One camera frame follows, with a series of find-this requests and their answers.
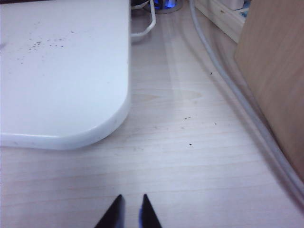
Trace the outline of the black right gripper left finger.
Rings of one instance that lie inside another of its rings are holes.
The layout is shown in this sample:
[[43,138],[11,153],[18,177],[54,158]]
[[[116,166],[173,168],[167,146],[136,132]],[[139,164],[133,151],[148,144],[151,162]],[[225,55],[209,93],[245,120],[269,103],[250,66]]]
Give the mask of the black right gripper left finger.
[[118,195],[106,213],[95,225],[95,228],[124,228],[125,199]]

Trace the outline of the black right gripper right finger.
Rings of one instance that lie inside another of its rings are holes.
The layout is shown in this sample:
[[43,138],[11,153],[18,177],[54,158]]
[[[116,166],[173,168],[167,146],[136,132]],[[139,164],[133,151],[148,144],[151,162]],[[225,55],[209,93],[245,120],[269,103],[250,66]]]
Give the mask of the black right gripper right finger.
[[153,209],[147,194],[143,195],[142,205],[139,212],[140,228],[162,228],[160,221]]

